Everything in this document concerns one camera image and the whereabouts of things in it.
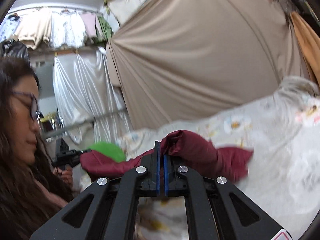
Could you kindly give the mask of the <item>operator left hand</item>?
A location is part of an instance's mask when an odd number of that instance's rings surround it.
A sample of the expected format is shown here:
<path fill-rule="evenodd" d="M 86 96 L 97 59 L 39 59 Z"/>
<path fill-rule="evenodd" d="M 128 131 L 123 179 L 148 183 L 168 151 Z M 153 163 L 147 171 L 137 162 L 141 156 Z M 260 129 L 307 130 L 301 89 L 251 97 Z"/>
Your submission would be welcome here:
<path fill-rule="evenodd" d="M 66 166 L 64 170 L 56 167 L 53 169 L 53 174 L 58 176 L 68 187 L 73 188 L 73 169 Z"/>

